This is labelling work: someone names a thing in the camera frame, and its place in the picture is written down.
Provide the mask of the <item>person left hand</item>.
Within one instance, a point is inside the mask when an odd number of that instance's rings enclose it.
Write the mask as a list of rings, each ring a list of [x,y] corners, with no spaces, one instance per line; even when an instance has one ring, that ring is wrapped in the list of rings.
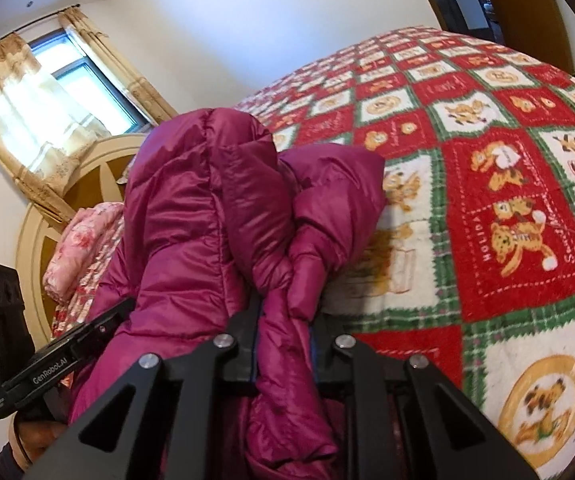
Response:
[[[67,426],[60,422],[18,422],[14,415],[9,427],[9,443],[12,456],[22,471],[39,460],[65,430]]]

